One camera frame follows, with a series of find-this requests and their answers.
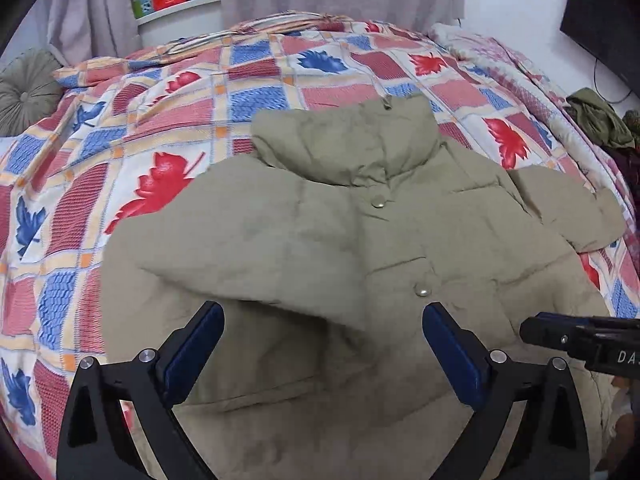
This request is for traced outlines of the olive green puffer jacket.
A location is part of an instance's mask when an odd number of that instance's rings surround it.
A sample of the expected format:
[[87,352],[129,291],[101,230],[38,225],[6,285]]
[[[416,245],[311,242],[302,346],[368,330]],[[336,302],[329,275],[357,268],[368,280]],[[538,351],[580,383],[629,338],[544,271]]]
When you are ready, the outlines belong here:
[[506,169],[443,136],[424,96],[262,110],[253,151],[154,214],[101,266],[107,359],[159,346],[207,300],[226,326],[177,416],[223,479],[419,479],[468,419],[422,334],[443,304],[522,360],[541,311],[604,315],[579,256],[619,240],[607,188]]

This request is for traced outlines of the pink floral blanket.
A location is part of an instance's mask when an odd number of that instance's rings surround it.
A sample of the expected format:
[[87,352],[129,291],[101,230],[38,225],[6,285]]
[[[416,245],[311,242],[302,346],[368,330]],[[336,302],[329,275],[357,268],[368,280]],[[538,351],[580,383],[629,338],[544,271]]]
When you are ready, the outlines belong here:
[[593,144],[567,113],[566,93],[538,70],[524,54],[492,37],[445,24],[435,24],[427,37],[447,49],[458,60],[475,64],[508,89],[560,141],[588,179],[598,188],[611,190],[623,207],[628,224],[626,237],[638,235],[636,208],[631,192],[614,159]]

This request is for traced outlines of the dark maroon garment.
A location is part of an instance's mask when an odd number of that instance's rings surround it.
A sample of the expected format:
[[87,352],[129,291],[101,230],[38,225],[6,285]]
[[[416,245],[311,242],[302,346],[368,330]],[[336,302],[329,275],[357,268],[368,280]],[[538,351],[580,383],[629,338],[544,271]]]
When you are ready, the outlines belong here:
[[614,159],[617,168],[622,173],[631,195],[639,199],[640,186],[640,158],[635,148],[606,148],[605,151]]

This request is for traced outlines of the olive green garment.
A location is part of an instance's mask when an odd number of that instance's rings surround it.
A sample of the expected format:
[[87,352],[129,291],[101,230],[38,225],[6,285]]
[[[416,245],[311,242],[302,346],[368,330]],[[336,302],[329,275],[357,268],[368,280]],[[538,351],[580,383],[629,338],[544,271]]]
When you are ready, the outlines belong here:
[[597,92],[582,88],[566,98],[570,117],[600,148],[636,148],[639,137]]

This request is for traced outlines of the leopard print garment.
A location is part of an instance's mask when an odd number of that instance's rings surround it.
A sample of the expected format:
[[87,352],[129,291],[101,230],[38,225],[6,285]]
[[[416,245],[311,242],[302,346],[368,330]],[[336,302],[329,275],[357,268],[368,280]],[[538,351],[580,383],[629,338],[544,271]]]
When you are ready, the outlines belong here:
[[636,138],[640,136],[640,112],[638,110],[627,110],[623,122]]

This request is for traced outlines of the leaf patterned patchwork quilt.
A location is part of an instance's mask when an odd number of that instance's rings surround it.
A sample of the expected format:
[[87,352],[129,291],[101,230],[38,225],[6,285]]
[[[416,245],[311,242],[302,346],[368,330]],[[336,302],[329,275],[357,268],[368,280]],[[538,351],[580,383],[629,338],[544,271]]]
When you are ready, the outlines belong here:
[[54,475],[79,361],[103,356],[103,248],[208,166],[250,150],[258,110],[427,97],[439,130],[506,168],[542,165],[596,188],[526,106],[426,34],[282,13],[93,58],[56,75],[56,110],[1,159],[1,419],[40,479]]

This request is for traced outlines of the round green velvet cushion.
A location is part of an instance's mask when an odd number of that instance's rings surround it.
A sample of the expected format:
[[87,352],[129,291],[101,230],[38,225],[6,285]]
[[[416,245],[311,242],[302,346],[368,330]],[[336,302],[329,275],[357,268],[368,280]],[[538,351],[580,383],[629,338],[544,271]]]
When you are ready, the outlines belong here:
[[47,50],[29,49],[1,71],[1,136],[13,138],[50,116],[62,87],[53,73],[62,65]]

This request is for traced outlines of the grey curtain left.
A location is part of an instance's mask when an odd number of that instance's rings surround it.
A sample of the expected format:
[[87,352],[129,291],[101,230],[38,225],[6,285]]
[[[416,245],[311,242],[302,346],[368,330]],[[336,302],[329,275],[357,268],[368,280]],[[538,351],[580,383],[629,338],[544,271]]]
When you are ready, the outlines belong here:
[[47,40],[66,66],[97,56],[124,58],[142,48],[131,0],[51,0]]

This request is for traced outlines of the black wall television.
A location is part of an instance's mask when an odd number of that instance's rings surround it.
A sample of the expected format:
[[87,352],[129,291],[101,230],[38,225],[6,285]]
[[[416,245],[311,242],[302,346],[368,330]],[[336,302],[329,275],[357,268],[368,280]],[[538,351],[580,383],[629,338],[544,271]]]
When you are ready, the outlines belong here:
[[639,94],[639,23],[620,0],[566,0],[560,31]]

